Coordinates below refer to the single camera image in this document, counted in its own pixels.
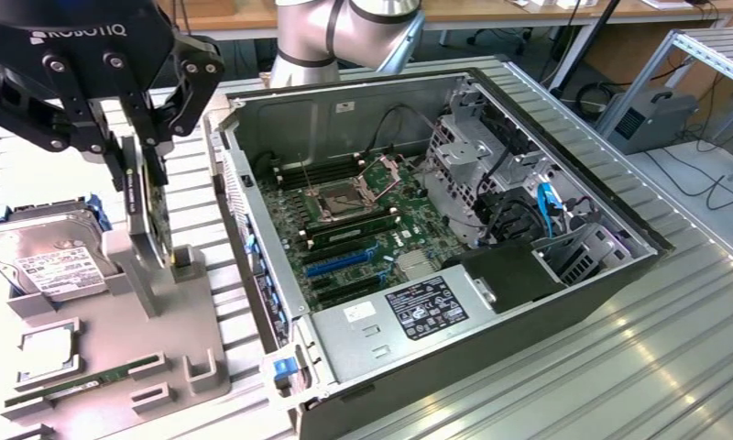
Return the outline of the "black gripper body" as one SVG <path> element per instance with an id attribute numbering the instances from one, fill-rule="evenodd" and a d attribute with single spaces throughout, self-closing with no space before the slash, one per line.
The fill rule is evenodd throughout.
<path id="1" fill-rule="evenodd" d="M 113 97 L 105 55 L 115 53 L 145 91 L 173 46 L 175 29 L 153 1 L 0 1 L 0 67 L 39 90 L 52 88 L 43 59 L 57 55 L 87 96 Z"/>

